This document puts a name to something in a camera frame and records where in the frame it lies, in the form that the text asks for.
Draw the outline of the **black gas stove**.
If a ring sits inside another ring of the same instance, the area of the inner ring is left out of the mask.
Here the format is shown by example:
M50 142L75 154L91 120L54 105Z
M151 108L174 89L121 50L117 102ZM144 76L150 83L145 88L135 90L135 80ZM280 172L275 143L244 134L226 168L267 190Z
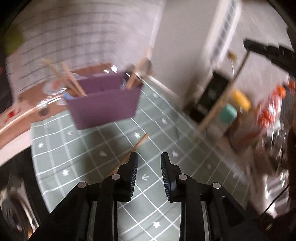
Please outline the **black gas stove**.
M48 215L26 148L1 165L1 240L29 240Z

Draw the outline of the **soy sauce bottle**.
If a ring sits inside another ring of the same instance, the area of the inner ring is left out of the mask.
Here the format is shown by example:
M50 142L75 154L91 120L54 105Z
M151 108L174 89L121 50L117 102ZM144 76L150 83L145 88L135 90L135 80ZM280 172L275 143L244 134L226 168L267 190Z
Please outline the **soy sauce bottle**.
M236 54L228 51L226 56L232 67L232 75L229 77L221 71L213 71L212 78L200 97L195 96L185 107L185 112L196 123L200 123L207 116L208 112L223 94L235 75L234 67L237 62Z

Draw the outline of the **black spoon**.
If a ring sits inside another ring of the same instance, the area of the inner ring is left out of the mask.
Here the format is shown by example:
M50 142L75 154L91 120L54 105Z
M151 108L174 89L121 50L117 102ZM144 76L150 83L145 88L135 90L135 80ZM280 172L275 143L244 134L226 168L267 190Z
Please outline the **black spoon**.
M129 69L132 72L130 78L135 75L136 79L144 80L153 73L152 61L148 57L142 57L137 65L131 65Z

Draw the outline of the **green checkered table mat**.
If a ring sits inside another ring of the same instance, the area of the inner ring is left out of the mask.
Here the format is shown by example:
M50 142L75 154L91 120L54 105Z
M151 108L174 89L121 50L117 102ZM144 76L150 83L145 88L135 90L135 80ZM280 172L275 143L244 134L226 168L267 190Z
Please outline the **green checkered table mat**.
M134 118L76 129L69 111L33 123L32 160L46 240L227 240L247 186L150 86Z

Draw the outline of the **brown wooden spoon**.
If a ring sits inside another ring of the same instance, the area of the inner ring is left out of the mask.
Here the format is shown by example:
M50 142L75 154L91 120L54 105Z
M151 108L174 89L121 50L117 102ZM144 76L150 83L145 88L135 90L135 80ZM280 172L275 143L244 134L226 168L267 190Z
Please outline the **brown wooden spoon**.
M130 78L126 83L126 90L130 90L138 85L142 84L142 81L145 77L151 74L152 72L152 51L153 47L149 46L145 55L140 59L135 69L133 70Z

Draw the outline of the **blue plastic spoon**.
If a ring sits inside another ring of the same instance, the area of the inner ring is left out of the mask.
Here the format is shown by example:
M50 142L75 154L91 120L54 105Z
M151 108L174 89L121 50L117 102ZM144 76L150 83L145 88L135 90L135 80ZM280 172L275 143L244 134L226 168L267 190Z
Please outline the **blue plastic spoon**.
M73 97L71 94L69 94L68 92L63 92L63 97L66 99L66 100L72 100L72 99L75 99L75 97Z

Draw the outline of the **white ventilation grille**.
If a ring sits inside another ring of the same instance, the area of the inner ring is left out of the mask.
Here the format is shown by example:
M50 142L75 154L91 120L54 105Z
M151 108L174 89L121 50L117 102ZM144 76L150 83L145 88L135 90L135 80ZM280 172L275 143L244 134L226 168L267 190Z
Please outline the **white ventilation grille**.
M241 1L221 1L217 26L215 27L215 41L212 48L210 63L219 64L226 56L226 52L236 30L241 10Z

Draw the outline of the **purple utensil holder box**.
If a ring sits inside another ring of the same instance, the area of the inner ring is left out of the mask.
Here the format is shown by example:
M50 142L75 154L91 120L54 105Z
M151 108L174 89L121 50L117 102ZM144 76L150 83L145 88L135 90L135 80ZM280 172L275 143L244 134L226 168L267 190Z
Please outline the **purple utensil holder box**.
M78 82L87 95L64 97L78 130L135 116L143 84L127 90L122 73L89 75Z

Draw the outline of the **teal cap salt shaker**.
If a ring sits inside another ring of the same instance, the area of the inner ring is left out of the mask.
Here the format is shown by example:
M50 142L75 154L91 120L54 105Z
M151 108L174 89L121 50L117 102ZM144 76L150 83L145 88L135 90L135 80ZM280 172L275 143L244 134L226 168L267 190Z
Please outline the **teal cap salt shaker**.
M220 139L237 118L237 110L231 104L226 104L206 128L207 136L213 140Z

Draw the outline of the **orange cap chili bottle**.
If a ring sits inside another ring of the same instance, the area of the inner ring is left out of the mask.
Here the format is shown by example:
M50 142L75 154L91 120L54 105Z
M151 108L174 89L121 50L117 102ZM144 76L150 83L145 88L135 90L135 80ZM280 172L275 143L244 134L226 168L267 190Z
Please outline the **orange cap chili bottle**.
M295 91L294 80L289 80L286 85L278 85L248 116L242 118L238 130L240 133L234 141L238 148L243 149L253 145L274 127L279 119L287 91Z

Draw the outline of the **yellow lid spice jar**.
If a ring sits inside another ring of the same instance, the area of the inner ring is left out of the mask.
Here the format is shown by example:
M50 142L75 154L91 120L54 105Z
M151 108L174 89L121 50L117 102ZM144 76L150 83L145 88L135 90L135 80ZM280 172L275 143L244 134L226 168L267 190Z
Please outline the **yellow lid spice jar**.
M236 109L236 118L227 130L227 136L232 149L239 152L241 147L237 144L239 139L239 128L242 123L242 118L250 111L252 104L249 98L239 89L234 89L231 92L229 103Z

